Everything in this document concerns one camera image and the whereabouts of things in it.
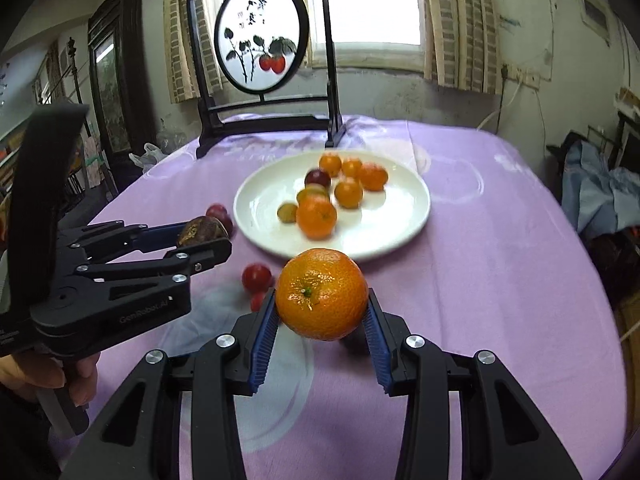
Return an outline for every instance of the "shelf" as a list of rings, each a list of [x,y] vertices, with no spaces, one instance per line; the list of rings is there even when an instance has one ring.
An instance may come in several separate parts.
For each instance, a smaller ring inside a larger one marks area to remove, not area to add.
[[[2,169],[2,167],[7,164],[12,158],[13,156],[18,153],[20,151],[20,148],[18,148],[17,150],[15,150],[14,152],[9,153],[9,155],[7,155],[2,161],[0,161],[0,170]]]

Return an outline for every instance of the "wooden frame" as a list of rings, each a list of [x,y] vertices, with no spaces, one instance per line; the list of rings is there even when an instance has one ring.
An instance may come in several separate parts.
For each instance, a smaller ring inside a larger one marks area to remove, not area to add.
[[[98,48],[113,37],[119,105],[129,147],[114,150],[98,84]],[[105,0],[89,19],[88,45],[91,88],[100,140],[120,191],[142,174],[129,159],[141,155],[145,143],[156,142],[156,127],[145,71],[142,38],[142,0]]]

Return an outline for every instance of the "white plate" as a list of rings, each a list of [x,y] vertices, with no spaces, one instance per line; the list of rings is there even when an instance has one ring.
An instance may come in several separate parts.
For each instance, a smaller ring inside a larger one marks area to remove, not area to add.
[[[360,209],[337,205],[332,182],[331,199],[338,211],[334,233],[327,240],[308,240],[296,224],[283,224],[277,216],[283,202],[296,202],[305,187],[305,175],[318,166],[323,151],[281,158],[249,176],[236,193],[236,225],[252,243],[270,253],[292,258],[314,247],[336,249],[353,260],[381,256],[407,243],[423,228],[431,209],[424,180],[406,166],[371,152],[335,150],[341,157],[384,166],[389,181],[382,192],[364,192]]]

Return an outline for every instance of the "finger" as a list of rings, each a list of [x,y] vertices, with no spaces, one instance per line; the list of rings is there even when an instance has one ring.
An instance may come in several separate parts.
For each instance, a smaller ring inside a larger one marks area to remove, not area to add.
[[[69,385],[69,395],[76,406],[82,406],[95,397],[97,383],[98,370],[94,368],[89,377],[77,378]]]
[[[80,376],[84,377],[85,379],[91,377],[91,374],[95,370],[95,364],[98,362],[98,359],[100,359],[100,352],[92,356],[85,357],[84,359],[80,359],[76,363],[76,369],[78,370]]]
[[[56,362],[33,351],[7,356],[2,362],[5,372],[16,381],[40,388],[62,388],[65,374]]]

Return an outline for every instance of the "mandarin orange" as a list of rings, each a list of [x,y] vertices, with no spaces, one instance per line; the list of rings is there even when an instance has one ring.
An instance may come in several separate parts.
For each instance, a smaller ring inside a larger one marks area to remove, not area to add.
[[[382,191],[389,180],[389,174],[379,164],[365,162],[358,171],[358,179],[367,191]]]
[[[359,158],[345,158],[342,162],[342,174],[350,178],[357,178],[361,167],[362,161]]]
[[[334,205],[325,197],[309,195],[298,206],[296,223],[305,236],[311,240],[327,238],[338,221]]]
[[[276,284],[280,319],[297,334],[332,341],[362,321],[369,288],[358,266],[332,249],[309,249],[282,269]]]
[[[342,207],[356,209],[362,202],[362,185],[353,178],[345,178],[335,186],[334,195]]]
[[[342,160],[336,153],[324,153],[318,162],[321,170],[325,170],[331,178],[340,174]]]

